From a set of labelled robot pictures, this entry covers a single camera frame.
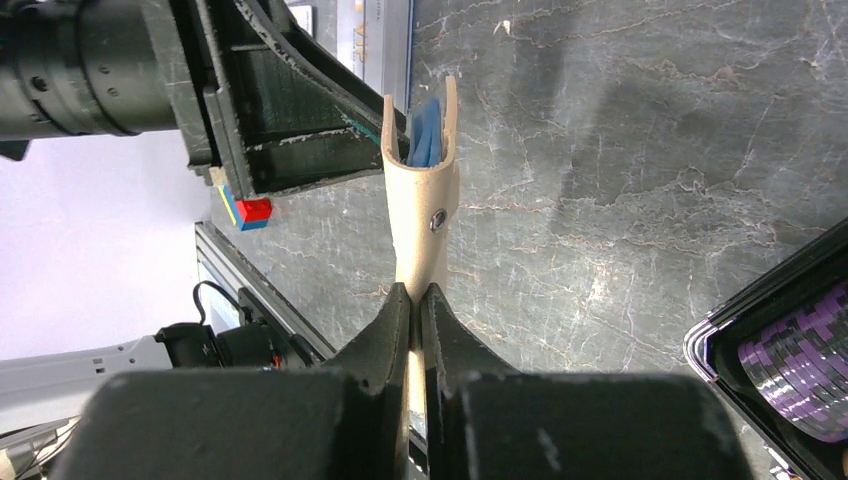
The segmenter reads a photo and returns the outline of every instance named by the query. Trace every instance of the white wall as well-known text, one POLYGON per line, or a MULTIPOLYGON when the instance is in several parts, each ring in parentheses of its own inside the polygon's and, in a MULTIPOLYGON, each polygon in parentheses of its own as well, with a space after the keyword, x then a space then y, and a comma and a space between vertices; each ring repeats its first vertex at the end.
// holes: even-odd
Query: white wall
POLYGON ((208 210, 179 132, 33 142, 0 160, 0 360, 106 346, 198 319, 208 210))

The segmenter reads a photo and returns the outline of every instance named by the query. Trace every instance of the black cable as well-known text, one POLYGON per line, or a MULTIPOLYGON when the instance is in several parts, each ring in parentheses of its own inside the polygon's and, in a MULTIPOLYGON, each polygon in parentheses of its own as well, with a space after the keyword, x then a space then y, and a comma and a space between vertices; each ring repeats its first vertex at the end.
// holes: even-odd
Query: black cable
MULTIPOLYGON (((63 433, 62 435, 59 435, 59 436, 57 436, 57 437, 56 437, 56 440, 57 440, 57 441, 58 441, 58 440, 59 440, 59 438, 61 438, 62 436, 64 436, 65 438, 62 440, 62 443, 60 443, 60 444, 56 447, 56 452, 53 454, 53 456, 51 456, 51 457, 49 457, 49 458, 53 458, 54 456, 56 456, 56 454, 59 452, 59 450, 61 450, 61 449, 65 446, 65 444, 68 442, 68 439, 70 439, 70 438, 71 438, 71 434, 73 434, 73 433, 74 433, 74 430, 76 430, 77 425, 79 425, 79 422, 77 422, 77 423, 73 424, 73 425, 71 426, 71 428, 69 428, 69 429, 68 429, 68 431, 66 431, 66 432, 65 432, 65 433, 63 433)), ((44 463, 44 462, 39 462, 39 461, 38 461, 38 456, 39 456, 39 455, 41 455, 41 452, 43 452, 45 448, 47 448, 47 447, 49 447, 49 446, 52 446, 52 445, 54 445, 54 444, 53 444, 53 443, 45 443, 44 445, 42 445, 42 446, 41 446, 41 448, 39 448, 39 449, 38 449, 38 451, 36 451, 36 452, 33 454, 33 456, 32 456, 32 460, 30 460, 30 462, 29 462, 29 464, 26 466, 26 468, 24 468, 24 469, 23 469, 23 470, 21 470, 21 471, 20 471, 17 475, 15 475, 15 480, 21 480, 21 479, 23 478, 23 475, 25 475, 28 471, 30 471, 30 469, 31 469, 32 467, 36 466, 36 465, 37 465, 37 464, 39 464, 39 463, 44 463)))
POLYGON ((230 305, 233 306, 236 310, 241 312, 242 306, 238 304, 235 298, 233 298, 223 287, 218 285, 217 283, 210 282, 209 280, 204 280, 197 285, 194 286, 194 290, 191 292, 192 298, 194 298, 194 305, 197 307, 197 311, 200 312, 200 324, 203 325, 206 323, 206 310, 203 308, 203 304, 200 303, 200 287, 206 285, 208 287, 212 287, 216 292, 220 293, 222 297, 224 297, 230 305))

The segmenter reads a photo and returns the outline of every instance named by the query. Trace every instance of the marble surface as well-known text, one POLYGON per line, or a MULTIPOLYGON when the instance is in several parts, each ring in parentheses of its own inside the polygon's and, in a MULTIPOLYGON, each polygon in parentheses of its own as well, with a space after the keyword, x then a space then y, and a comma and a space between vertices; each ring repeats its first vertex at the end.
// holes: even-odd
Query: marble surface
MULTIPOLYGON (((845 215, 846 2, 416 0, 414 27, 414 103, 459 83, 448 298, 518 368, 689 373, 685 332, 845 215)), ((215 205, 334 345, 376 314, 382 177, 255 232, 215 205)))

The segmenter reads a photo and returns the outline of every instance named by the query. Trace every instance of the beige 3d-printed part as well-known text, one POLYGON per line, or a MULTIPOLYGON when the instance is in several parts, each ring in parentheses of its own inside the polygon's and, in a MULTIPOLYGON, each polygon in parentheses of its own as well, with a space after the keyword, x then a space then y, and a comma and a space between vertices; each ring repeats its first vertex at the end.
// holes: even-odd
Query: beige 3d-printed part
POLYGON ((413 168, 398 158, 392 96, 383 101, 380 138, 389 222, 397 256, 395 281, 403 282, 417 305, 430 283, 447 287, 447 226, 459 205, 456 165, 456 79, 447 77, 447 101, 442 125, 442 162, 413 168))

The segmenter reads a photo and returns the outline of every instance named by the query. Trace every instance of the purple spool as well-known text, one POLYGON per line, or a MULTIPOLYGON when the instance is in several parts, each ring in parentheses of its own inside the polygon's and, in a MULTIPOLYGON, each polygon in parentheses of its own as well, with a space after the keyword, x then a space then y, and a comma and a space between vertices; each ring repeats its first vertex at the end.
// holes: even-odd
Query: purple spool
POLYGON ((848 281, 737 349, 757 391, 804 433, 848 439, 848 281))
POLYGON ((782 405, 786 411, 784 416, 787 420, 804 422, 811 411, 805 405, 806 399, 786 381, 777 369, 772 368, 772 361, 759 343, 752 343, 751 350, 760 359, 760 364, 755 365, 755 370, 762 372, 760 394, 772 405, 782 405))
POLYGON ((818 313, 810 313, 806 316, 806 320, 814 327, 813 329, 808 329, 806 332, 803 328, 793 331, 786 338, 773 342, 772 346, 782 353, 783 361, 792 367, 791 373, 785 375, 787 381, 810 400, 813 407, 810 421, 816 425, 818 431, 826 434, 823 437, 817 437, 824 440, 824 438, 832 438, 832 434, 842 433, 842 427, 836 424, 835 418, 841 417, 844 413, 845 398, 835 388, 834 379, 827 375, 830 371, 829 364, 805 338, 805 336, 816 335, 819 329, 815 327, 823 322, 818 313), (788 350, 790 345, 797 350, 795 354, 788 350))
POLYGON ((813 405, 813 403, 822 403, 814 392, 815 384, 810 381, 798 359, 784 349, 781 342, 772 342, 768 347, 773 350, 772 355, 775 358, 780 358, 786 364, 783 369, 776 368, 776 376, 782 377, 783 381, 797 392, 797 396, 788 397, 789 401, 797 404, 798 409, 804 412, 804 420, 812 429, 820 430, 818 422, 826 420, 827 417, 820 414, 813 405))

